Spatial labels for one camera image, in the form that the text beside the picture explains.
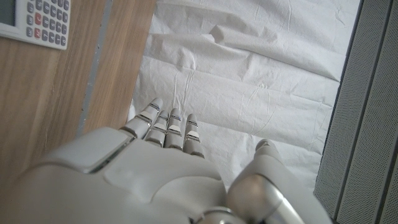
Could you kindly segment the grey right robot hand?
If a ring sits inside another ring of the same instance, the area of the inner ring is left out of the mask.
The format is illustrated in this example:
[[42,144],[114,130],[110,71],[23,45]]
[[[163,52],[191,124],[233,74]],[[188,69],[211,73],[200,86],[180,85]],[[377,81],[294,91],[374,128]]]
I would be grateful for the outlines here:
[[151,101],[119,129],[46,154],[1,197],[2,223],[330,223],[268,139],[226,187],[195,115]]

